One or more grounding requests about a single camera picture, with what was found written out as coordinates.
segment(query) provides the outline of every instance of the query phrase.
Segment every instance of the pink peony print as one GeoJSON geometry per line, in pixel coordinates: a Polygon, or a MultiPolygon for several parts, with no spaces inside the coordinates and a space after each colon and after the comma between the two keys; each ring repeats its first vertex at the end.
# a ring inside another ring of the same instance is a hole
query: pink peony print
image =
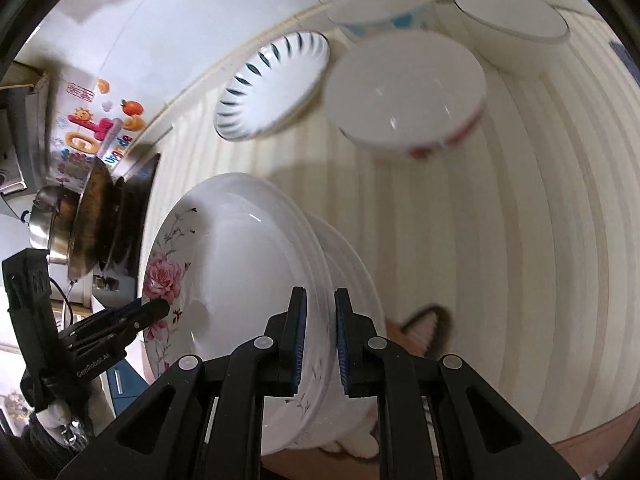
{"type": "Polygon", "coordinates": [[[142,291],[152,300],[162,298],[172,304],[180,296],[181,280],[182,266],[167,259],[164,254],[157,254],[146,266],[142,291]]]}
{"type": "Polygon", "coordinates": [[[146,339],[153,341],[153,339],[162,339],[162,329],[166,328],[166,321],[161,319],[155,323],[150,324],[146,330],[146,339]]]}

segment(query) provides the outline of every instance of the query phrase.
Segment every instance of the stainless steel pot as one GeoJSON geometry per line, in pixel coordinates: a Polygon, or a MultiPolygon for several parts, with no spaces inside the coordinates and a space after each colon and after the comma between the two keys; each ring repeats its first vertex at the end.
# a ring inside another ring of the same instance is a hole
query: stainless steel pot
{"type": "Polygon", "coordinates": [[[49,262],[66,265],[71,229],[80,195],[64,186],[45,186],[36,195],[29,217],[31,247],[49,250],[49,262]]]}

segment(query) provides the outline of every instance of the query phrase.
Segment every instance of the blue cabinet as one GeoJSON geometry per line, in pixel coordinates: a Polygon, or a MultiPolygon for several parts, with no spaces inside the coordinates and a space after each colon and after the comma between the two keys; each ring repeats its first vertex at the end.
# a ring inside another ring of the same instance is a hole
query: blue cabinet
{"type": "Polygon", "coordinates": [[[116,416],[120,415],[148,387],[146,381],[126,359],[107,370],[107,380],[116,416]]]}

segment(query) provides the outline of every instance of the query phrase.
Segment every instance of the white bowl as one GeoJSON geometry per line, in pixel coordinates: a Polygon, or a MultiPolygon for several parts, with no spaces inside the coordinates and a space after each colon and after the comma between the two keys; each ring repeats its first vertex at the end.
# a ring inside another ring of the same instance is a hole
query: white bowl
{"type": "Polygon", "coordinates": [[[343,0],[327,16],[351,41],[358,41],[384,30],[431,28],[435,0],[343,0]]]}
{"type": "Polygon", "coordinates": [[[225,140],[247,140],[283,128],[311,101],[329,63],[329,42],[300,30],[260,47],[227,81],[214,126],[225,140]]]}
{"type": "Polygon", "coordinates": [[[292,399],[265,399],[262,454],[287,447],[316,417],[336,355],[331,277],[305,216],[260,178],[216,176],[174,206],[146,266],[143,297],[171,305],[144,331],[155,378],[185,354],[217,358],[263,334],[297,285],[307,294],[302,379],[292,399]]]}
{"type": "Polygon", "coordinates": [[[569,26],[543,0],[454,0],[487,61],[522,77],[552,66],[569,40],[569,26]]]}
{"type": "Polygon", "coordinates": [[[473,130],[485,95],[482,67],[464,46],[403,30],[348,51],[329,75],[324,108],[354,143],[423,158],[473,130]]]}

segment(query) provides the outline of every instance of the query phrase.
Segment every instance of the white wall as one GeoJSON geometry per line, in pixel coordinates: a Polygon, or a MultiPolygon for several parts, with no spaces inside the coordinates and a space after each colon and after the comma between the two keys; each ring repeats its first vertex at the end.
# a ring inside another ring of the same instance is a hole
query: white wall
{"type": "Polygon", "coordinates": [[[24,373],[24,360],[19,354],[0,351],[0,395],[7,396],[20,391],[20,379],[24,373]]]}
{"type": "Polygon", "coordinates": [[[319,1],[62,0],[18,59],[88,89],[106,79],[148,121],[229,51],[319,1]]]}

